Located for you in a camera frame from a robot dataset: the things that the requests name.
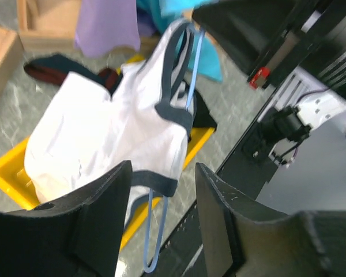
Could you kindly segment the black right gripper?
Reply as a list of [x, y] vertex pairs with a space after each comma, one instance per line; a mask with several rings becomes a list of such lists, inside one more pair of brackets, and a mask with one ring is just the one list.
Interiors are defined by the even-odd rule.
[[279, 86], [346, 27], [346, 1], [218, 1], [193, 11], [255, 89]]

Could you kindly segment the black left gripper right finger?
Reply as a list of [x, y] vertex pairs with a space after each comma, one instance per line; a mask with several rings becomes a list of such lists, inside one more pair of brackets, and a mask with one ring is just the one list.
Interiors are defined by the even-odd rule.
[[346, 276], [346, 211], [286, 215], [230, 204], [245, 263], [235, 276]]

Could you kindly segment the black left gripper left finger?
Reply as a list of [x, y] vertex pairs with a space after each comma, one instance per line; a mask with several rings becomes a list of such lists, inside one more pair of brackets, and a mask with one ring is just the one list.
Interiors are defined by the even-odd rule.
[[114, 276], [132, 168], [33, 210], [0, 212], [0, 276]]

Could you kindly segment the blue wire hanger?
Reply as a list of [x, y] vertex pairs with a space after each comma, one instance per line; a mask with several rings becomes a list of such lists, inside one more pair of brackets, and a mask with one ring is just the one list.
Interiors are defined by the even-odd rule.
[[[171, 98], [176, 95], [177, 89], [174, 88], [171, 84], [171, 74], [168, 76], [164, 76], [161, 81], [162, 89], [161, 95], [162, 100], [159, 104], [156, 105], [156, 109], [158, 112], [163, 112], [164, 115], [171, 115], [172, 118], [169, 118], [169, 121], [172, 121], [174, 124], [179, 125], [182, 128], [180, 133], [171, 133], [171, 138], [173, 141], [172, 152], [164, 151], [166, 157], [170, 159], [170, 166], [173, 172], [176, 174], [176, 177], [180, 177], [183, 164], [185, 161], [186, 150], [188, 146], [188, 138], [190, 136], [190, 132], [193, 125], [193, 119], [195, 115], [195, 83], [197, 79], [198, 72], [198, 64], [200, 60], [202, 41], [205, 36], [205, 30], [200, 29], [198, 33], [198, 43], [196, 45], [195, 50], [195, 59], [194, 65], [192, 68], [192, 77], [191, 83], [188, 89], [183, 90], [183, 99], [184, 103], [181, 103], [179, 107], [171, 106]], [[162, 189], [169, 189], [169, 191], [158, 191], [158, 187], [151, 187], [149, 192], [148, 199], [148, 214], [146, 218], [146, 234], [145, 234], [145, 245], [144, 245], [144, 254], [143, 254], [143, 266], [144, 272], [150, 274], [156, 268], [158, 259], [161, 241], [163, 237], [164, 225], [166, 221], [167, 211], [168, 211], [168, 199], [174, 195], [176, 191], [176, 185], [178, 184], [178, 180], [175, 179], [172, 186], [168, 186], [168, 183], [158, 183], [162, 185]], [[154, 194], [158, 193], [163, 197], [163, 210], [161, 215], [161, 221], [159, 224], [159, 232], [156, 240], [155, 252], [153, 255], [153, 259], [151, 263], [148, 263], [148, 248], [149, 248], [149, 235], [150, 235], [150, 227], [151, 227], [151, 217], [152, 217], [152, 203]]]

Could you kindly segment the white navy-trimmed tank top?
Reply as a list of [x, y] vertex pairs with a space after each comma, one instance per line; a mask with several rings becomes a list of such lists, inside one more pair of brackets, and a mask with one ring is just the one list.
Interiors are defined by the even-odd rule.
[[122, 65], [113, 93], [79, 73], [66, 76], [25, 151], [24, 168], [41, 203], [124, 160], [133, 168], [128, 211], [149, 192], [175, 194], [196, 114], [184, 81], [193, 42], [190, 23], [174, 21], [148, 59]]

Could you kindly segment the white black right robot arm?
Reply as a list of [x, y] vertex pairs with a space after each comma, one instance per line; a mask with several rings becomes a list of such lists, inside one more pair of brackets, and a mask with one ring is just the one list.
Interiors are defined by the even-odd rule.
[[218, 1], [192, 18], [249, 86], [289, 95], [243, 140], [248, 160], [293, 162], [313, 131], [346, 110], [346, 1]]

